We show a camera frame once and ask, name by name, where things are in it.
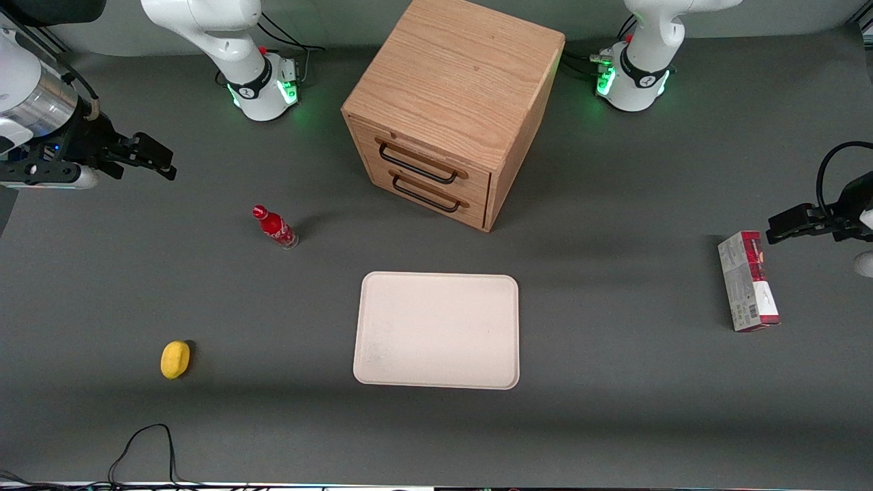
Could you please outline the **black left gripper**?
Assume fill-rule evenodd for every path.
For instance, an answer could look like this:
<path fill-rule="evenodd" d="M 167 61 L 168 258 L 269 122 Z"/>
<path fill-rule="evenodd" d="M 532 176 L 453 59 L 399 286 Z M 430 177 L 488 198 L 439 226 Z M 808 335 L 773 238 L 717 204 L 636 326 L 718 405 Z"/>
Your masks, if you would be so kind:
<path fill-rule="evenodd" d="M 799 204 L 768 218 L 767 242 L 776 245 L 792 237 L 831 234 L 835 242 L 855 239 L 871 243 L 871 199 L 872 171 L 849 181 L 829 206 L 833 227 L 819 206 Z"/>

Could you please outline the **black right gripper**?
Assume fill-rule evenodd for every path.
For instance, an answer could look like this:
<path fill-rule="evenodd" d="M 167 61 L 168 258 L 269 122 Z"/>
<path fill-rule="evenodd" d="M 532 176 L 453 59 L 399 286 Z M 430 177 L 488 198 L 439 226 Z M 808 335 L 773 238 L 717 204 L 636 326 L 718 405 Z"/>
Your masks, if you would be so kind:
<path fill-rule="evenodd" d="M 96 121 L 75 116 L 59 130 L 14 148 L 3 137 L 2 150 L 3 185 L 96 185 L 100 172 L 121 180 L 127 167 L 177 178 L 170 149 L 143 132 L 122 136 L 104 115 Z"/>

